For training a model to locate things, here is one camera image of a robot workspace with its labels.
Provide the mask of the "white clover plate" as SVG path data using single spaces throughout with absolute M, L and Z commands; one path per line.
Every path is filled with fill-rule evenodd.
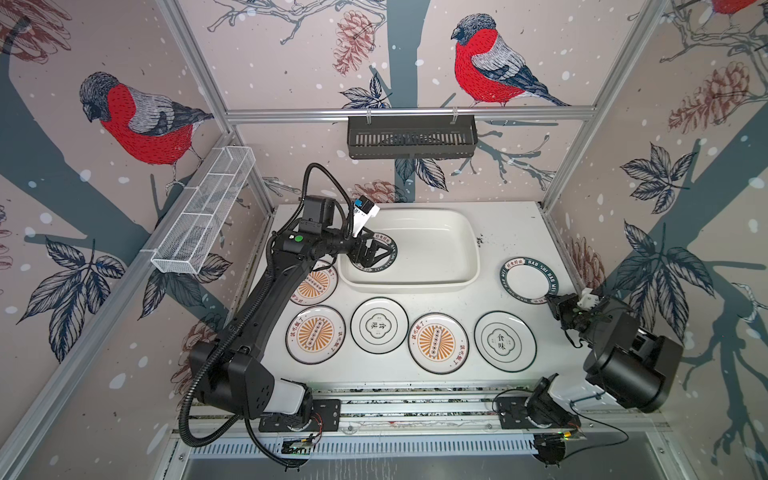
M 399 348 L 409 331 L 403 306 L 386 297 L 374 297 L 360 304 L 350 320 L 355 344 L 368 354 L 384 355 Z
M 484 314 L 475 324 L 474 341 L 481 357 L 494 368 L 519 373 L 537 356 L 537 341 L 529 326 L 505 311 Z

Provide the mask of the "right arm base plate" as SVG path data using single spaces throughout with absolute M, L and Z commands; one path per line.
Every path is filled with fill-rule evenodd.
M 579 418 L 549 397 L 502 396 L 493 400 L 503 430 L 578 429 Z

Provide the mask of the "orange sunburst plate centre right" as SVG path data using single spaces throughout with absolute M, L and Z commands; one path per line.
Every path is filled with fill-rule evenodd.
M 415 363 L 431 374 L 448 375 L 465 364 L 469 336 L 454 318 L 443 313 L 428 313 L 410 327 L 408 348 Z

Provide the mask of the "white plastic bin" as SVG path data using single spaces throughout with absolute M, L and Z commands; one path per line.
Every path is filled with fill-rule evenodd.
M 366 227 L 392 237 L 398 255 L 389 268 L 378 273 L 360 271 L 342 257 L 340 279 L 355 290 L 375 294 L 458 291 L 480 276 L 475 233 L 460 212 L 384 209 Z

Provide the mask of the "orange sunburst plate upper left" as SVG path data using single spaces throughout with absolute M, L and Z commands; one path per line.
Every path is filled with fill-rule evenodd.
M 291 296 L 294 304 L 314 306 L 328 300 L 338 286 L 338 274 L 329 262 L 320 260 Z

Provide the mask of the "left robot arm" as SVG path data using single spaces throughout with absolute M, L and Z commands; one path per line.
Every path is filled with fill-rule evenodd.
M 371 267 L 393 251 L 366 226 L 379 211 L 373 200 L 361 196 L 349 202 L 347 217 L 336 228 L 339 206 L 328 197 L 308 196 L 273 233 L 264 274 L 231 325 L 214 340 L 198 342 L 189 354 L 193 377 L 182 400 L 182 416 L 188 416 L 198 401 L 249 420 L 269 414 L 308 417 L 309 388 L 275 377 L 262 363 L 274 327 L 322 258 L 344 255 Z

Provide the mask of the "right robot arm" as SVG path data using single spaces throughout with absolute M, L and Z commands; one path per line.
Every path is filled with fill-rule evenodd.
M 546 305 L 565 332 L 578 332 L 589 347 L 585 380 L 625 409 L 657 411 L 668 399 L 683 347 L 640 326 L 625 302 L 580 294 L 545 296 Z

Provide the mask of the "orange sunburst plate lower left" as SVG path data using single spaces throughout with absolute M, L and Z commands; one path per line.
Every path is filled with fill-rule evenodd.
M 286 349 L 301 364 L 319 365 L 341 349 L 346 333 L 346 323 L 337 310 L 328 306 L 310 307 L 289 323 Z

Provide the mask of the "green rim plate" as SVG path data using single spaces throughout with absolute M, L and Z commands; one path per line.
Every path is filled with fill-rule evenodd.
M 395 262 L 398 247 L 392 237 L 364 229 L 358 240 L 351 260 L 356 269 L 365 273 L 378 273 Z
M 559 280 L 545 263 L 518 256 L 507 260 L 500 268 L 502 287 L 514 299 L 530 304 L 544 304 L 547 297 L 559 292 Z

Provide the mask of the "horizontal aluminium rail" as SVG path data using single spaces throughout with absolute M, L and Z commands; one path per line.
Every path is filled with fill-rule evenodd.
M 474 116 L 476 120 L 590 120 L 597 109 L 592 106 L 516 106 L 516 107 L 447 107 L 392 109 L 269 109 L 229 110 L 225 119 L 231 125 L 276 123 L 334 123 L 352 117 L 365 120 L 374 117 Z

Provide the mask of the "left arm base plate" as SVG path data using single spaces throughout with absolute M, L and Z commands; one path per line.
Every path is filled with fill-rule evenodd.
M 271 413 L 263 416 L 258 425 L 260 433 L 325 433 L 336 432 L 341 416 L 339 399 L 313 399 L 305 403 L 296 414 Z

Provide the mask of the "orange sunburst plate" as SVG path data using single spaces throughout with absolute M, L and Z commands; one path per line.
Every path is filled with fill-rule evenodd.
M 286 349 L 301 364 L 319 365 L 341 349 L 346 333 L 346 323 L 337 310 L 328 306 L 310 307 L 289 323 Z
M 320 260 L 291 296 L 294 304 L 314 306 L 328 300 L 338 286 L 338 274 L 329 262 Z
M 428 313 L 410 327 L 408 348 L 415 363 L 431 374 L 448 375 L 465 364 L 469 336 L 454 318 L 443 313 Z

